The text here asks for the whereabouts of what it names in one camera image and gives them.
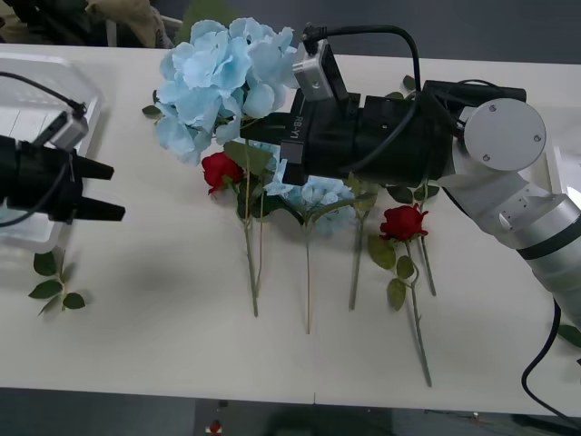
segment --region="blue hydrangea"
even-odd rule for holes
[[[190,42],[171,50],[160,65],[162,146],[198,164],[214,136],[224,144],[240,136],[244,119],[280,109],[285,86],[298,86],[291,39],[289,27],[277,34],[253,18],[234,20],[229,28],[212,20],[193,25]]]
[[[354,197],[351,189],[338,179],[312,175],[303,186],[285,184],[282,182],[282,176],[286,165],[286,159],[282,159],[272,176],[272,181],[264,186],[264,190],[267,195],[280,195],[301,213],[312,213],[321,206]],[[319,233],[331,235],[339,228],[353,224],[354,220],[355,211],[352,207],[346,206],[325,213],[315,225]]]

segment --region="floor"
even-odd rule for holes
[[[0,390],[2,436],[538,436],[508,415]]]
[[[226,0],[274,28],[389,23],[406,28],[422,57],[581,64],[576,0]],[[190,0],[157,0],[180,18]],[[338,54],[407,56],[395,37],[336,38]],[[381,410],[0,389],[2,436],[198,436],[220,419],[226,436],[538,434],[507,415]]]

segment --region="artificial flower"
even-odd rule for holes
[[[240,136],[244,117],[262,118],[279,109],[285,86],[298,86],[291,40],[289,27],[277,34],[253,18],[234,20],[229,28],[212,20],[193,25],[190,42],[171,50],[160,65],[165,82],[156,106],[164,117],[158,129],[162,146],[198,164],[208,137],[224,144]],[[198,140],[189,141],[186,132]],[[183,158],[185,149],[192,158]]]
[[[398,241],[407,241],[416,234],[426,235],[428,232],[421,228],[422,221],[427,212],[421,213],[419,205],[416,203],[411,206],[400,206],[388,209],[383,214],[386,222],[380,226],[383,239],[397,239]]]
[[[226,187],[224,177],[229,177],[232,183],[238,183],[244,176],[244,171],[225,152],[204,157],[202,168],[203,178],[211,187],[208,194]]]
[[[199,164],[200,153],[210,146],[209,134],[192,129],[173,116],[164,116],[157,123],[156,131],[160,145],[171,148],[180,162],[185,164]]]
[[[286,164],[286,159],[281,160],[272,181],[264,186],[264,190],[267,195],[280,195],[301,213],[313,213],[327,204],[354,197],[351,189],[338,179],[312,175],[303,186],[283,183]],[[325,213],[315,226],[319,233],[331,235],[339,228],[353,223],[354,219],[355,211],[346,206]]]

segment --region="white table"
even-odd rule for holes
[[[74,224],[71,291],[85,309],[36,317],[32,255],[0,251],[0,385],[223,399],[543,413],[520,387],[552,316],[550,295],[519,256],[479,231],[442,194],[430,205],[428,249],[438,297],[422,277],[419,305],[434,387],[426,386],[411,318],[386,302],[389,275],[364,254],[348,312],[353,231],[312,245],[313,332],[305,334],[304,250],[279,213],[265,225],[260,317],[251,314],[243,236],[228,200],[214,202],[202,168],[158,144],[141,108],[161,82],[162,51],[0,46],[58,55],[103,90],[107,112],[89,155],[113,165],[86,193],[123,204],[122,223]],[[339,56],[348,88],[387,94],[408,59]],[[522,86],[557,134],[581,109],[581,66],[423,60],[422,78]],[[546,179],[541,163],[534,175]],[[369,220],[394,203],[383,195]],[[579,353],[557,341],[532,389],[581,415]]]

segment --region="red rose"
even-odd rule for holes
[[[233,183],[238,183],[244,171],[225,152],[214,153],[202,159],[203,178],[211,186],[208,194],[225,187],[223,177],[226,175]]]
[[[421,228],[421,222],[426,213],[420,213],[417,204],[414,204],[414,207],[400,206],[388,209],[383,214],[386,222],[380,226],[380,230],[385,234],[382,234],[381,237],[406,241],[417,233],[428,234]]]

